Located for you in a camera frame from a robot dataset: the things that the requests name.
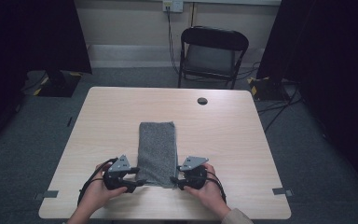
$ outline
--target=black tape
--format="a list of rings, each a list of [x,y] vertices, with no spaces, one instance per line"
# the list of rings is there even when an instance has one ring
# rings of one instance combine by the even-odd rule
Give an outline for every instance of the black tape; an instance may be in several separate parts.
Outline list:
[[[272,192],[274,192],[274,195],[284,194],[287,197],[294,195],[291,189],[284,189],[284,188],[272,189]]]
[[[34,200],[43,200],[44,198],[57,198],[57,190],[47,190],[44,193],[36,193]]]

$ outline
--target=hand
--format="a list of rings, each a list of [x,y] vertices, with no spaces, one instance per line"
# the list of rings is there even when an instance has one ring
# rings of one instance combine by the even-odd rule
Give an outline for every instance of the hand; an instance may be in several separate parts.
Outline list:
[[[109,190],[104,185],[103,171],[106,171],[111,165],[111,163],[107,163],[103,169],[92,178],[94,181],[89,184],[80,204],[67,221],[67,224],[87,223],[95,211],[103,207],[110,199],[117,197],[127,190],[126,187]]]
[[[204,163],[203,166],[205,166],[206,171],[208,172],[207,177],[217,180],[214,176],[215,171],[213,166],[208,163]],[[205,207],[217,214],[220,220],[223,220],[223,218],[231,211],[223,201],[222,195],[220,194],[220,188],[212,181],[206,180],[205,185],[201,189],[192,189],[189,186],[185,186],[184,189],[194,197],[198,198]]]

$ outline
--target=table top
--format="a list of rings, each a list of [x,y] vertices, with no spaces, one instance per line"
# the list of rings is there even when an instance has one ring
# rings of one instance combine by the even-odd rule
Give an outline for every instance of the table top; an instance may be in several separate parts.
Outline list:
[[[207,99],[206,105],[198,99]],[[39,216],[69,218],[83,184],[97,164],[127,155],[137,164],[141,122],[173,121],[178,163],[186,156],[209,158],[227,204],[251,219],[287,219],[291,211],[269,144],[248,91],[94,87],[81,108]],[[91,218],[217,219],[185,191],[143,186],[122,194]]]

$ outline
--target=gray towel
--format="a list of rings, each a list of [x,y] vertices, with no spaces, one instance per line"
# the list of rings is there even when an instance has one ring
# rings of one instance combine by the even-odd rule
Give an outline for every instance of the gray towel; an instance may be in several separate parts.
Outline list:
[[[135,179],[147,184],[173,188],[177,177],[176,134],[173,122],[142,122],[139,126],[138,167]]]

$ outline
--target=person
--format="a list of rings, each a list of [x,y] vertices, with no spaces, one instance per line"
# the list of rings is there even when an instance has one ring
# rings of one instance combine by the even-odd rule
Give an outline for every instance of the person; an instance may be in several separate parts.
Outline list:
[[[216,179],[213,166],[208,163],[202,165],[205,166],[208,172],[207,177]],[[111,164],[106,164],[103,169],[94,176],[93,179],[97,180],[92,181],[89,184],[77,209],[66,222],[67,224],[87,223],[95,211],[103,207],[110,199],[119,196],[127,190],[126,187],[109,190],[106,188],[103,181],[101,181],[103,178],[103,171],[107,170],[110,166]],[[205,185],[201,189],[192,189],[191,187],[185,186],[184,190],[198,198],[205,207],[215,213],[222,221],[222,224],[253,223],[252,220],[239,209],[231,209],[226,205],[220,194],[220,189],[212,181],[205,181]]]

